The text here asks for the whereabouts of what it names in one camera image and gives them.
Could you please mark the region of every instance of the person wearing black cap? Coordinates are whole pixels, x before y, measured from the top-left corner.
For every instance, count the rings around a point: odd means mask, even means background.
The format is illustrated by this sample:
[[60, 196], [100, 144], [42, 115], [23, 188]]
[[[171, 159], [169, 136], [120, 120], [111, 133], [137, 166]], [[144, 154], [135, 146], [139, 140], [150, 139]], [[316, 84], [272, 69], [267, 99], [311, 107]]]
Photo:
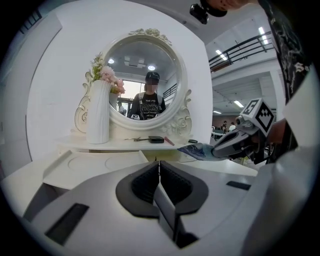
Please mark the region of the person wearing black cap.
[[[311, 15], [306, 18], [300, 17], [302, 12], [310, 12], [310, 6], [294, 0], [200, 0], [200, 2], [203, 9], [215, 17], [223, 17], [228, 10], [236, 10], [247, 4], [257, 4], [264, 9], [274, 36], [272, 43], [283, 74], [287, 104], [299, 89], [312, 64], [313, 53], [306, 47], [307, 41], [301, 39], [310, 37], [306, 28], [310, 26]], [[268, 140], [271, 143], [282, 142], [283, 146], [277, 153], [279, 157], [298, 145], [285, 119], [272, 126]]]
[[134, 97], [130, 117], [139, 115], [140, 120], [148, 120], [166, 110], [164, 98], [156, 93], [159, 80], [160, 76], [157, 72], [146, 74], [144, 92], [140, 92]]

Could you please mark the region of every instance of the railing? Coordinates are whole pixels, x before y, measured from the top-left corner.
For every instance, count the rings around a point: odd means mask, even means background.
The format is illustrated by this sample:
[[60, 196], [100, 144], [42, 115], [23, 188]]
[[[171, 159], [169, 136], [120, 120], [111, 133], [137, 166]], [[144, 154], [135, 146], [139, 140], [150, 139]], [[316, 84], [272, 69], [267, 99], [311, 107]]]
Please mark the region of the railing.
[[177, 91], [177, 84], [171, 86], [168, 90], [166, 90], [164, 93], [163, 93], [163, 98], [167, 98], [169, 97], [170, 95], [173, 95], [174, 93], [176, 93]]
[[237, 43], [237, 45], [225, 50], [220, 55], [213, 57], [209, 60], [211, 72], [218, 71], [227, 66], [232, 65], [237, 61], [247, 59], [249, 56], [259, 54], [262, 52], [267, 52], [268, 50], [274, 49], [271, 42], [271, 37], [262, 39], [263, 36], [271, 35], [271, 31], [266, 32], [261, 35], [254, 36], [246, 41]]
[[38, 10], [35, 10], [31, 16], [23, 23], [22, 27], [19, 29], [22, 34], [26, 31], [24, 29], [29, 30], [31, 27], [37, 23], [42, 18], [42, 15]]

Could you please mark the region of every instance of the mirror frame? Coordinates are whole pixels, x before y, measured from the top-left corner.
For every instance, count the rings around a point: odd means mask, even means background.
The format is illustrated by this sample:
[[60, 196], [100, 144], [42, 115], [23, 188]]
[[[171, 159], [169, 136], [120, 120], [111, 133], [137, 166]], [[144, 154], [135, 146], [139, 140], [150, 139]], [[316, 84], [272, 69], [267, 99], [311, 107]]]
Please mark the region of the mirror frame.
[[110, 42], [102, 51], [103, 61], [111, 57], [111, 54], [121, 45], [133, 42], [149, 42], [165, 51], [176, 67], [176, 92], [172, 103], [160, 116], [149, 120], [134, 120], [117, 112], [110, 104], [110, 119], [116, 125], [133, 131], [147, 131], [163, 126], [169, 122], [179, 111], [185, 100], [188, 91], [188, 76], [185, 62], [182, 56], [172, 46], [172, 43], [164, 34], [160, 34], [157, 29], [138, 29], [131, 31], [129, 34], [124, 34], [112, 42]]

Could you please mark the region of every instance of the white ornate mirror frame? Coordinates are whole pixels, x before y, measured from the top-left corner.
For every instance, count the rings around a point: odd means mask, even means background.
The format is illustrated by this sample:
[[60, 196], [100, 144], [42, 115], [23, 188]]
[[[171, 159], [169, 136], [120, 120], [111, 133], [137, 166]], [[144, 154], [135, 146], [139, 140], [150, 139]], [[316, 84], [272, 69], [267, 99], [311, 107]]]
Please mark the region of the white ornate mirror frame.
[[[164, 34], [160, 34], [157, 29], [138, 29], [136, 31], [131, 31], [129, 34], [125, 34], [111, 43], [109, 43], [102, 51], [103, 61], [107, 63], [111, 54], [121, 45], [129, 44], [132, 42], [149, 42], [158, 47], [160, 47], [163, 51], [165, 51], [172, 61], [175, 63], [176, 68], [176, 77], [177, 77], [177, 89], [170, 107], [164, 111], [160, 116], [157, 116], [153, 119], [149, 120], [134, 120], [119, 114], [116, 109], [110, 107], [110, 119], [116, 125], [123, 127], [128, 130], [133, 131], [148, 131], [155, 128], [159, 128], [164, 124], [168, 123], [176, 113], [180, 110], [181, 106], [185, 104], [186, 93], [188, 91], [188, 76], [187, 69], [184, 63], [183, 58], [180, 54], [174, 49], [172, 43], [168, 40], [168, 38]], [[90, 87], [91, 87], [91, 78], [90, 73], [87, 72], [85, 74], [87, 79], [87, 83], [84, 83], [83, 86], [86, 88], [86, 93], [84, 97], [81, 99], [79, 107], [75, 112], [75, 126], [77, 129], [83, 133], [85, 133], [85, 127], [79, 124], [79, 119], [82, 121], [86, 121], [86, 113], [88, 109], [88, 104], [90, 102]]]

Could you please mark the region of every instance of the mirror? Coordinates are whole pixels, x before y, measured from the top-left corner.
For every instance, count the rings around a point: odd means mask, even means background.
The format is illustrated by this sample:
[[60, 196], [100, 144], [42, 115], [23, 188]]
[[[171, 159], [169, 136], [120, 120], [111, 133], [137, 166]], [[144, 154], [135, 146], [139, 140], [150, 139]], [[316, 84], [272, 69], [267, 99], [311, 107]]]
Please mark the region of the mirror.
[[177, 91], [177, 67], [161, 47], [146, 41], [121, 44], [105, 65], [124, 82], [125, 93], [110, 94], [117, 112], [134, 120], [149, 120], [166, 111]]

